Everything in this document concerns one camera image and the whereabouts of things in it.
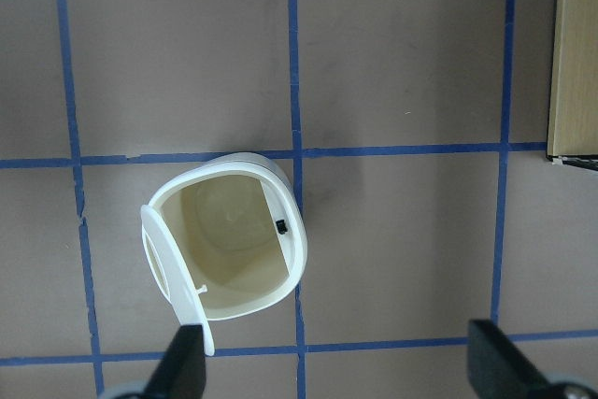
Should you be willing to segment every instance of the wooden board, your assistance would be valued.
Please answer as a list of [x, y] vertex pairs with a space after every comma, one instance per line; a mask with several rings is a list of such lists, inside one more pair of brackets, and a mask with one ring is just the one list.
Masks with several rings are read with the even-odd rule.
[[598, 0], [557, 0], [548, 155], [598, 154]]

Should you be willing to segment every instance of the white bin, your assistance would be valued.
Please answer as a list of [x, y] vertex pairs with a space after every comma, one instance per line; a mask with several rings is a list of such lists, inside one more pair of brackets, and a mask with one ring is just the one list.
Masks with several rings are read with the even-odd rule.
[[180, 324], [256, 312], [283, 299], [306, 267], [303, 221], [284, 172], [253, 153], [171, 179], [141, 207], [143, 246]]

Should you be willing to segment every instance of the blue grid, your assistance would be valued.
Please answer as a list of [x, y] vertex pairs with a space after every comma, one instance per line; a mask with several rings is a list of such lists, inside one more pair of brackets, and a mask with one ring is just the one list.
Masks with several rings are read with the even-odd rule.
[[[78, 124], [76, 115], [75, 85], [73, 80], [70, 34], [68, 30], [68, 14], [66, 0], [56, 0], [60, 30], [61, 53], [63, 59], [63, 76], [68, 132], [70, 138], [70, 158], [45, 158], [45, 159], [10, 159], [0, 160], [0, 169], [3, 168], [40, 168], [40, 167], [70, 167], [75, 181], [76, 207], [79, 217], [79, 240], [81, 247], [81, 260], [85, 285], [86, 303], [89, 309], [88, 323], [91, 334], [91, 355], [72, 355], [56, 357], [13, 357], [0, 359], [0, 366], [23, 366], [35, 364], [68, 364], [92, 363], [95, 376], [95, 388], [98, 394], [104, 389], [102, 363], [158, 360], [162, 352], [139, 352], [104, 354], [101, 352], [97, 320], [95, 317], [93, 277], [91, 253], [88, 238], [88, 228], [83, 208], [85, 193], [83, 184], [82, 167], [85, 165], [105, 164], [166, 164], [205, 162], [226, 154], [225, 152], [201, 153], [172, 153], [172, 154], [143, 154], [136, 157], [124, 155], [99, 155], [81, 156], [78, 137]], [[492, 271], [491, 310], [490, 316], [498, 322], [500, 317], [500, 291], [501, 271], [503, 259], [503, 238], [505, 228], [505, 203], [508, 155], [513, 151], [546, 150], [546, 142], [509, 142], [510, 109], [511, 109], [511, 80], [513, 60], [513, 34], [515, 19], [515, 0], [505, 2], [505, 46], [504, 46], [504, 74], [503, 74], [503, 99], [501, 111], [501, 138], [500, 142], [479, 144], [447, 144], [447, 145], [413, 145], [413, 146], [388, 146], [388, 147], [359, 147], [359, 148], [325, 148], [304, 149], [301, 134], [301, 113], [299, 103], [299, 49], [298, 49], [298, 14], [297, 0], [288, 0], [289, 3], [289, 55], [290, 55], [290, 95], [292, 118], [292, 150], [265, 150], [257, 151], [271, 159], [286, 159], [293, 161], [294, 193], [298, 206], [303, 211], [303, 160], [321, 157], [348, 157], [348, 156], [381, 156], [381, 155], [409, 155], [409, 154], [446, 154], [463, 152], [494, 152], [499, 157], [498, 189], [496, 199], [496, 223], [494, 262]], [[306, 398], [306, 354], [316, 352], [338, 352], [365, 349], [404, 349], [463, 346], [467, 338], [423, 338], [392, 341], [368, 341], [357, 343], [337, 343], [308, 345], [305, 341], [305, 326], [301, 307], [301, 284], [295, 290], [295, 346], [258, 347], [217, 349], [215, 357], [239, 357], [248, 355], [277, 355], [296, 354], [297, 364], [297, 398]], [[563, 332], [545, 332], [534, 334], [514, 334], [510, 338], [514, 341], [538, 341], [563, 338], [588, 338], [598, 337], [598, 330], [573, 330]]]

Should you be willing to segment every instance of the container lid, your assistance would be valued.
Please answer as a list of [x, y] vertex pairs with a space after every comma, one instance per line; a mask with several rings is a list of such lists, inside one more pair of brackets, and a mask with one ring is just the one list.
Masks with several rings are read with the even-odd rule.
[[141, 207], [141, 222], [151, 246], [149, 250], [153, 252], [153, 257], [159, 265], [160, 277], [163, 278], [158, 279], [155, 269], [152, 269], [156, 281], [158, 284], [161, 280], [164, 282], [164, 294], [174, 308], [181, 325], [202, 325], [205, 353], [214, 355], [214, 339], [206, 312], [175, 238], [160, 214], [151, 206]]

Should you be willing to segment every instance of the gray floor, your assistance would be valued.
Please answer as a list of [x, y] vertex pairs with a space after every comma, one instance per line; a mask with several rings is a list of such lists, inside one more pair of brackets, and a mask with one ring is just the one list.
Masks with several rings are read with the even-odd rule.
[[598, 384], [598, 177], [542, 151], [553, 0], [516, 0], [510, 90], [505, 0], [67, 0], [69, 30], [63, 1], [0, 0], [1, 398], [147, 377], [178, 323], [138, 208], [237, 150], [294, 177], [309, 260], [301, 314], [213, 324], [207, 398], [473, 398], [491, 313]]

